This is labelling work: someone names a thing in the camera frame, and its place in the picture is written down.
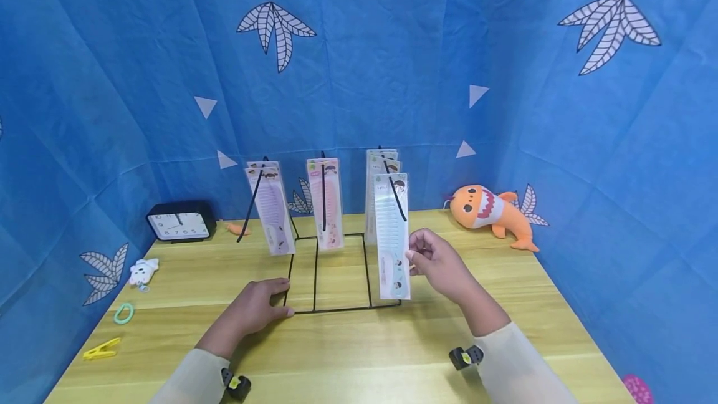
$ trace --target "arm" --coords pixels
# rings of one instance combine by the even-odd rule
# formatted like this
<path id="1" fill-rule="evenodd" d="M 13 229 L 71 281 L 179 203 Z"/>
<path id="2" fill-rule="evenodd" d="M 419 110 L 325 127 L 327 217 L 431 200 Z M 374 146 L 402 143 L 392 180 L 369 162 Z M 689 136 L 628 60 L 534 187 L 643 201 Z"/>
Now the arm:
<path id="1" fill-rule="evenodd" d="M 213 404 L 225 392 L 221 371 L 240 341 L 274 320 L 294 315 L 288 307 L 272 307 L 271 296 L 289 290 L 284 278 L 250 282 L 162 385 L 150 404 Z"/>
<path id="2" fill-rule="evenodd" d="M 574 404 L 563 382 L 509 315 L 476 281 L 456 250 L 428 229 L 409 238 L 411 275 L 424 275 L 459 305 L 484 358 L 479 375 L 495 404 Z"/>

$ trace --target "yellow clothespin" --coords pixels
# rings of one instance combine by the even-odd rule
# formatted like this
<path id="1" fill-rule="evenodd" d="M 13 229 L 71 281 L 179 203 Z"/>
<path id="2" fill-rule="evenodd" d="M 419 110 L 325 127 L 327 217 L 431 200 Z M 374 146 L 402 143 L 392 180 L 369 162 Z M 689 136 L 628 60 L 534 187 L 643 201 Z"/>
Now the yellow clothespin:
<path id="1" fill-rule="evenodd" d="M 113 347 L 119 342 L 120 338 L 117 337 L 116 339 L 112 339 L 109 342 L 105 342 L 101 345 L 98 345 L 97 347 L 94 347 L 82 353 L 82 358 L 84 358 L 84 360 L 96 360 L 96 358 L 113 357 L 117 354 L 117 352 L 109 351 L 107 348 Z"/>

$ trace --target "white triangle print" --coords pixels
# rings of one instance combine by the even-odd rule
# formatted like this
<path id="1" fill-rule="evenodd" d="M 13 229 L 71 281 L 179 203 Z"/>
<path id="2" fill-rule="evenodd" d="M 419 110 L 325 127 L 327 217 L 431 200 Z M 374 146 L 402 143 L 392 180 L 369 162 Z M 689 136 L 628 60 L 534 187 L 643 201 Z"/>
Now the white triangle print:
<path id="1" fill-rule="evenodd" d="M 199 111 L 202 111 L 202 115 L 205 119 L 207 119 L 209 115 L 212 114 L 214 106 L 217 105 L 217 100 L 206 99 L 204 97 L 195 97 L 194 101 L 197 102 L 197 105 L 199 106 Z"/>
<path id="2" fill-rule="evenodd" d="M 476 105 L 476 102 L 478 102 L 488 90 L 489 88 L 487 87 L 469 84 L 469 109 Z"/>
<path id="3" fill-rule="evenodd" d="M 476 154 L 476 151 L 474 151 L 469 144 L 466 143 L 466 141 L 463 141 L 461 143 L 461 147 L 459 147 L 459 153 L 456 154 L 456 158 L 466 158 L 467 156 L 473 156 Z"/>
<path id="4" fill-rule="evenodd" d="M 217 159 L 220 161 L 220 169 L 227 167 L 235 167 L 236 162 L 231 160 L 226 154 L 223 154 L 220 150 L 217 150 Z"/>

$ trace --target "white leaf print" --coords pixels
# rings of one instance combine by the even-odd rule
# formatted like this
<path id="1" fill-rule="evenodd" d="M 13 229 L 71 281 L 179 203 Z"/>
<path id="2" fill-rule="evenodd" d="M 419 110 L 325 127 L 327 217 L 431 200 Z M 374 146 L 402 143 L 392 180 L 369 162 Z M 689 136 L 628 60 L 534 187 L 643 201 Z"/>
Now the white leaf print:
<path id="1" fill-rule="evenodd" d="M 258 29 L 257 21 L 259 20 L 259 10 L 261 7 L 268 6 L 271 2 L 258 4 L 252 8 L 237 26 L 237 32 L 247 32 Z"/>
<path id="2" fill-rule="evenodd" d="M 253 30 L 258 32 L 259 43 L 265 54 L 269 50 L 272 31 L 275 32 L 278 72 L 286 69 L 289 60 L 292 59 L 292 35 L 302 37 L 317 35 L 308 25 L 274 2 L 265 2 L 252 8 L 237 27 L 237 32 Z"/>
<path id="3" fill-rule="evenodd" d="M 598 0 L 591 2 L 586 6 L 582 6 L 578 10 L 573 11 L 570 15 L 564 17 L 563 20 L 558 23 L 558 25 L 582 26 L 588 21 L 588 18 L 591 17 L 591 14 L 593 14 L 593 12 L 596 11 L 596 9 L 602 4 L 604 4 L 606 1 L 608 0 Z"/>
<path id="4" fill-rule="evenodd" d="M 548 221 L 544 220 L 543 217 L 540 217 L 536 214 L 529 214 L 526 216 L 526 219 L 529 221 L 529 223 L 537 224 L 539 226 L 549 226 Z"/>
<path id="5" fill-rule="evenodd" d="M 294 17 L 291 12 L 284 10 L 276 3 L 273 3 L 272 6 L 274 7 L 274 12 L 284 22 L 285 29 L 297 36 L 310 37 L 317 35 L 314 30 L 311 30 L 308 25 Z"/>
<path id="6" fill-rule="evenodd" d="M 86 263 L 89 263 L 104 276 L 113 277 L 113 262 L 107 256 L 104 256 L 104 254 L 90 251 L 80 254 L 80 258 Z"/>
<path id="7" fill-rule="evenodd" d="M 282 72 L 292 59 L 292 34 L 279 16 L 274 16 L 274 29 L 277 32 L 277 72 Z"/>
<path id="8" fill-rule="evenodd" d="M 112 291 L 112 290 L 109 290 L 109 291 L 98 291 L 98 290 L 95 290 L 95 291 L 93 291 L 93 292 L 90 294 L 90 296 L 88 296 L 88 298 L 85 300 L 85 303 L 82 304 L 82 305 L 93 304 L 93 303 L 95 303 L 95 302 L 97 302 L 97 301 L 99 301 L 99 300 L 105 298 L 105 296 L 107 296 L 110 291 Z"/>
<path id="9" fill-rule="evenodd" d="M 299 184 L 302 185 L 302 193 L 304 195 L 304 200 L 306 200 L 307 202 L 307 214 L 312 214 L 314 209 L 312 206 L 312 192 L 310 190 L 310 182 L 308 182 L 304 178 L 299 178 Z"/>
<path id="10" fill-rule="evenodd" d="M 623 6 L 620 7 L 619 12 L 623 12 Z M 620 14 L 617 14 L 608 25 L 606 32 L 604 33 L 601 40 L 598 42 L 596 49 L 586 61 L 586 64 L 581 69 L 579 75 L 586 75 L 600 69 L 604 64 L 608 63 L 610 59 L 616 54 L 625 36 L 625 30 L 620 25 Z"/>
<path id="11" fill-rule="evenodd" d="M 85 275 L 85 279 L 98 291 L 107 292 L 117 287 L 117 281 L 107 276 Z"/>
<path id="12" fill-rule="evenodd" d="M 596 8 L 596 11 L 591 14 L 583 30 L 581 30 L 581 37 L 579 37 L 579 45 L 576 51 L 584 48 L 598 32 L 613 20 L 613 17 L 620 11 L 621 2 L 622 0 L 606 0 Z"/>
<path id="13" fill-rule="evenodd" d="M 125 268 L 125 258 L 127 257 L 127 247 L 129 243 L 126 243 L 120 247 L 120 249 L 117 250 L 117 253 L 115 253 L 115 259 L 112 262 L 112 271 L 113 271 L 113 277 L 115 278 L 115 281 L 120 282 L 120 278 L 122 277 L 122 272 Z"/>
<path id="14" fill-rule="evenodd" d="M 650 23 L 638 10 L 631 0 L 623 0 L 623 17 L 621 18 L 621 26 L 626 35 L 632 41 L 647 46 L 660 46 L 661 39 L 653 30 Z"/>
<path id="15" fill-rule="evenodd" d="M 534 188 L 530 184 L 526 185 L 526 192 L 524 193 L 524 202 L 521 204 L 521 214 L 529 215 L 534 212 L 537 207 L 537 195 L 534 192 Z"/>
<path id="16" fill-rule="evenodd" d="M 579 75 L 586 75 L 603 67 L 618 52 L 626 36 L 647 46 L 660 46 L 661 40 L 643 13 L 632 0 L 598 0 L 568 15 L 559 26 L 584 26 L 577 51 L 580 51 L 601 30 L 606 29 Z"/>
<path id="17" fill-rule="evenodd" d="M 298 212 L 299 214 L 308 214 L 307 203 L 302 200 L 297 191 L 294 191 L 294 201 L 291 202 L 292 211 Z"/>
<path id="18" fill-rule="evenodd" d="M 274 28 L 274 7 L 271 3 L 265 3 L 259 9 L 259 17 L 257 18 L 257 32 L 259 33 L 259 42 L 266 54 L 269 50 L 269 38 Z"/>

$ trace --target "small orange toy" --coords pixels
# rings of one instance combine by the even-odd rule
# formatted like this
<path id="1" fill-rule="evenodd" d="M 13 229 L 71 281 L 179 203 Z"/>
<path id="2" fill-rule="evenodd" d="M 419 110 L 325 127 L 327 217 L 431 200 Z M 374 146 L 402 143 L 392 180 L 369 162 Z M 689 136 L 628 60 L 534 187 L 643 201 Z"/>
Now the small orange toy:
<path id="1" fill-rule="evenodd" d="M 227 228 L 227 231 L 238 236 L 238 235 L 242 234 L 242 226 L 243 225 L 241 225 L 241 224 L 228 223 L 226 228 Z M 251 229 L 247 228 L 244 230 L 244 235 L 248 236 L 250 234 L 252 234 Z"/>
<path id="2" fill-rule="evenodd" d="M 511 248 L 538 253 L 528 219 L 511 204 L 517 198 L 514 192 L 496 195 L 486 187 L 474 184 L 454 192 L 450 209 L 454 219 L 465 228 L 476 229 L 490 224 L 491 231 L 499 239 L 506 237 L 508 229 L 516 236 Z"/>

